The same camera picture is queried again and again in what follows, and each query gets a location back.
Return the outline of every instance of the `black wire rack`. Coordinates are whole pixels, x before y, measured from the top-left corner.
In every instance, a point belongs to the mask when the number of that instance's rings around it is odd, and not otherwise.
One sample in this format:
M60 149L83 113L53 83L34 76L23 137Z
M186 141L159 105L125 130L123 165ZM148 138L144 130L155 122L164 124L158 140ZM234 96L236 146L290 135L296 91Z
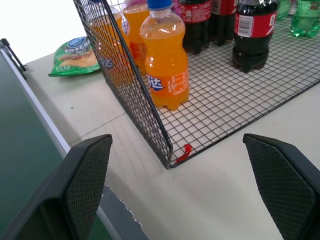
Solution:
M257 121L320 82L320 36L296 38L291 18L278 21L265 67L244 73L232 64L233 42L189 54L189 101L177 111L157 109L110 6L73 0L105 80L167 168L175 168ZM122 29L126 21L122 18ZM186 154L186 146L192 150Z

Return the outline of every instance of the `red clip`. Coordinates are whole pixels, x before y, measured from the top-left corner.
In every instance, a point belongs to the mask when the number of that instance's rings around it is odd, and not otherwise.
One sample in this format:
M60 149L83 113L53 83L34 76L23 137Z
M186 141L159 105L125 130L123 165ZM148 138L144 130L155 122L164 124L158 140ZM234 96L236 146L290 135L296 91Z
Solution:
M190 144L184 145L184 154L181 157L177 158L174 164L179 164L185 161L187 157L189 157L191 151L192 151L192 146Z

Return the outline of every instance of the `fanta bottle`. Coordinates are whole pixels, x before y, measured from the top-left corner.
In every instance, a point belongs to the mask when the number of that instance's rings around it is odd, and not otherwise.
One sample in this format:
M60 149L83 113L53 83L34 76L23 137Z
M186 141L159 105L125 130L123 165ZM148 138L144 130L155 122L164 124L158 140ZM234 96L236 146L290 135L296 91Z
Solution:
M113 84L128 83L132 79L130 76L131 71L129 71L131 67L121 46L120 38L112 26L107 10L103 7L101 0L93 0L92 2L94 4L91 4L90 15L92 20L90 21L90 28L96 38L97 58L104 70L107 70L107 74ZM110 6L110 9L131 52L129 38L122 28L121 13L112 6Z
M128 21L128 37L134 62L145 74L147 49L139 33L142 23L149 16L146 0L126 0L122 5L122 13Z
M154 104L177 110L189 98L188 56L183 49L185 24L171 12L171 0L148 0L150 16L140 35L147 48L145 70Z

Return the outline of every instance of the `snack bag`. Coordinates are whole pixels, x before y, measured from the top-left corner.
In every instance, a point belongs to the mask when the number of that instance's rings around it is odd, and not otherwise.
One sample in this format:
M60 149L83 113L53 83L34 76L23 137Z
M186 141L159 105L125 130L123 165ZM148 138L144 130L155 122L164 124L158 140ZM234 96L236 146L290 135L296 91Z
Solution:
M50 77L88 74L100 69L88 37L72 39L54 54L54 67Z

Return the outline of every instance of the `blue bottle cap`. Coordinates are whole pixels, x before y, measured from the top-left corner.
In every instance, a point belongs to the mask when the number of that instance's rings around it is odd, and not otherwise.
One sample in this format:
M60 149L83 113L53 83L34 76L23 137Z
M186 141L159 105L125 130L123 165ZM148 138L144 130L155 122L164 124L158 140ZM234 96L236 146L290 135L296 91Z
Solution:
M172 0L147 0L147 3L150 10L157 10L170 7Z

